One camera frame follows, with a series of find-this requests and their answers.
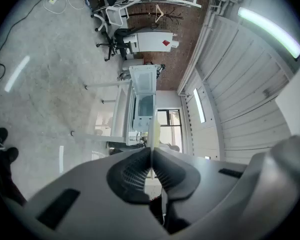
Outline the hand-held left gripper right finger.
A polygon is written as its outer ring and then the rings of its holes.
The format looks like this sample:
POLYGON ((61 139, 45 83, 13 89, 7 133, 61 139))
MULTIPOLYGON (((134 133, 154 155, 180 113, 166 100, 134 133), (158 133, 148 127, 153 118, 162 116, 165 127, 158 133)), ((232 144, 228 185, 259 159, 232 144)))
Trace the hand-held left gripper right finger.
POLYGON ((164 227, 173 234, 221 203, 247 167, 155 148, 152 168, 167 196, 164 227))

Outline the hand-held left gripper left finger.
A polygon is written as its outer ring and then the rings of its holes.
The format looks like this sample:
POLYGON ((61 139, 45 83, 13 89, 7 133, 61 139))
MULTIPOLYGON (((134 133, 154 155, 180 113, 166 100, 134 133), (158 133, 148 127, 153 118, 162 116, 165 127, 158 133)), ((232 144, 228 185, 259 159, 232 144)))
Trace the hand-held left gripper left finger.
POLYGON ((14 214, 34 239, 161 240, 168 232, 144 192, 150 149, 80 164, 41 189, 14 214))

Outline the white plate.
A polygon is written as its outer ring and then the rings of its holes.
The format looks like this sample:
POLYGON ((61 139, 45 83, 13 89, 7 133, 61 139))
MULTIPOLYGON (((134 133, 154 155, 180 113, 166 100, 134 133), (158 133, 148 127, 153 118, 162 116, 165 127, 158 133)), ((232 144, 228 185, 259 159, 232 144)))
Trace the white plate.
POLYGON ((152 119, 150 120, 148 136, 147 136, 147 144, 150 148, 150 178, 153 180, 155 178, 155 173, 153 170, 153 152, 155 148, 155 127, 157 120, 157 109, 154 108, 152 119))

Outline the white microwave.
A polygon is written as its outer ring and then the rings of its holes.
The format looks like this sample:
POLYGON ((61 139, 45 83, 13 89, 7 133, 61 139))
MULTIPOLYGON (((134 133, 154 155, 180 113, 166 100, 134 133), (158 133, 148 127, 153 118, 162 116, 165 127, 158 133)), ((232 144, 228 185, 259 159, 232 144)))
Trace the white microwave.
POLYGON ((128 143, 141 142, 142 134, 150 129, 156 108, 157 66, 135 65, 129 67, 132 81, 132 131, 128 134, 128 143))

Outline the black framed window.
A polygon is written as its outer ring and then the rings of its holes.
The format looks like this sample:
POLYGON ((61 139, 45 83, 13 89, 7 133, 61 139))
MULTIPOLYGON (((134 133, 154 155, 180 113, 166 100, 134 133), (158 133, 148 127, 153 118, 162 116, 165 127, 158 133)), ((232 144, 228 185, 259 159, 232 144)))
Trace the black framed window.
POLYGON ((182 123, 178 109, 159 109, 159 146, 181 153, 183 151, 182 123))

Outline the long ceiling light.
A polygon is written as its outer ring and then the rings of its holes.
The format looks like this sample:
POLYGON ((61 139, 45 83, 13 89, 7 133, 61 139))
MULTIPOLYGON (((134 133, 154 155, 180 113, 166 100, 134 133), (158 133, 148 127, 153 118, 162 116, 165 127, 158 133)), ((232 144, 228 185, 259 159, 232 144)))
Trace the long ceiling light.
POLYGON ((196 88, 193 90, 193 95, 194 95, 195 102, 196 102, 196 105, 197 105, 200 122, 205 123, 206 122, 206 117, 205 117, 204 109, 203 109, 203 106, 202 106, 202 101, 200 99, 199 92, 196 88))
POLYGON ((292 55, 294 59, 300 56, 300 44, 284 29, 268 18, 244 7, 239 7, 237 15, 266 31, 274 37, 292 55))

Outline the person's dark red trouser leg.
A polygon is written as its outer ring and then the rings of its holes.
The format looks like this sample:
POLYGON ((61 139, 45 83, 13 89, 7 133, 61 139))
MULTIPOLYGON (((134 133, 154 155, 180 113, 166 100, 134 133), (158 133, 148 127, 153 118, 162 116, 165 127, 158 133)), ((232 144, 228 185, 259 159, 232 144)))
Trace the person's dark red trouser leg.
POLYGON ((6 150, 3 150, 2 147, 0 147, 0 193, 15 201, 20 206, 24 206, 27 200, 24 198, 12 179, 12 163, 9 164, 3 157, 4 151, 6 150))

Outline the white table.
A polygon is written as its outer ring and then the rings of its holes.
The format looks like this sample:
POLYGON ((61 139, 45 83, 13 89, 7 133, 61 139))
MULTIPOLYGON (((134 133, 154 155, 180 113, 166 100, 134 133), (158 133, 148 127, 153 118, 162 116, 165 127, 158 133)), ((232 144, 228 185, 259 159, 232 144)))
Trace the white table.
POLYGON ((70 135, 75 138, 83 138, 101 142, 117 142, 126 143, 129 139, 129 107, 131 101, 131 94, 133 91, 132 80, 113 81, 106 83, 95 83, 85 85, 86 90, 93 90, 98 88, 117 87, 117 95, 115 100, 102 100, 101 104, 114 103, 114 110, 112 121, 110 124, 110 135, 96 135, 90 133, 83 133, 79 131, 71 131, 70 135))

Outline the white cabinet with red diamond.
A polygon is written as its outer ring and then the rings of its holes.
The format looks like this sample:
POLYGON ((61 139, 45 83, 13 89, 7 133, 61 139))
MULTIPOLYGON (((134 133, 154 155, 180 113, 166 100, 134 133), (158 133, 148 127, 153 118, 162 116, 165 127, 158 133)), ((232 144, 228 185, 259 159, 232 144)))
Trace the white cabinet with red diamond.
POLYGON ((174 34, 168 30, 140 30, 123 38, 125 44, 131 44, 131 53, 170 52, 179 42, 173 40, 174 34))

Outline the black office chair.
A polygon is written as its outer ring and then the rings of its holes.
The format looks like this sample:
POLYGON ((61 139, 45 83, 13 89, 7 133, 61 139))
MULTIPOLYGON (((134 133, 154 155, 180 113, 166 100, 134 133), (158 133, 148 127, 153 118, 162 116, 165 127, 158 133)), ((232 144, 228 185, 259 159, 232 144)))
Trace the black office chair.
POLYGON ((132 44, 130 41, 124 42, 124 38, 134 34, 135 28, 119 28, 114 32, 114 36, 110 37, 104 30, 101 32, 106 37, 107 43, 97 43, 95 46, 108 47, 108 57, 104 59, 105 62, 109 61, 113 56, 120 54, 122 58, 125 58, 128 53, 132 53, 132 44))

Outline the dark coat rack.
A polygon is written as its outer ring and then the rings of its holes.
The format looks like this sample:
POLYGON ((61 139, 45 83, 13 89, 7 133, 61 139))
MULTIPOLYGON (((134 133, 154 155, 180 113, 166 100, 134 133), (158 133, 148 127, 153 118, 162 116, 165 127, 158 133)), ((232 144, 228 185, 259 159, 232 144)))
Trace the dark coat rack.
POLYGON ((152 17, 155 17, 156 20, 161 19, 161 18, 168 18, 172 22, 174 20, 178 21, 178 20, 183 20, 184 19, 181 16, 181 14, 173 15, 172 12, 171 13, 163 13, 163 14, 160 14, 160 15, 158 15, 155 12, 140 12, 140 13, 126 14, 126 15, 122 16, 122 18, 127 18, 128 19, 128 17, 135 17, 135 16, 152 16, 152 17))

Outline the wooden clothes hanger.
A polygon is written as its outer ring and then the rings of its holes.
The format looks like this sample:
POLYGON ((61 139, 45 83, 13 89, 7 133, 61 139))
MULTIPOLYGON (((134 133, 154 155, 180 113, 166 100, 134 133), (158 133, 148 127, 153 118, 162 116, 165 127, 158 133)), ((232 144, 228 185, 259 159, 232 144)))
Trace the wooden clothes hanger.
POLYGON ((155 5, 155 23, 157 23, 165 14, 161 10, 158 4, 155 5))

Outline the white office chair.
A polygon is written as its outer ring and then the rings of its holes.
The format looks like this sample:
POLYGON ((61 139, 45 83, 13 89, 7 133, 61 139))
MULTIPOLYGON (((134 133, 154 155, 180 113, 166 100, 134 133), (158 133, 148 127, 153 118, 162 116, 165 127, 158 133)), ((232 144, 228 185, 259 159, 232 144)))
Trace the white office chair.
POLYGON ((128 6, 107 6, 105 8, 105 16, 102 16, 102 14, 99 11, 93 13, 90 17, 92 19, 96 18, 100 21, 100 26, 95 29, 96 32, 101 32, 102 30, 105 30, 105 32, 107 33, 108 26, 114 25, 122 27, 124 25, 124 18, 129 18, 128 6))

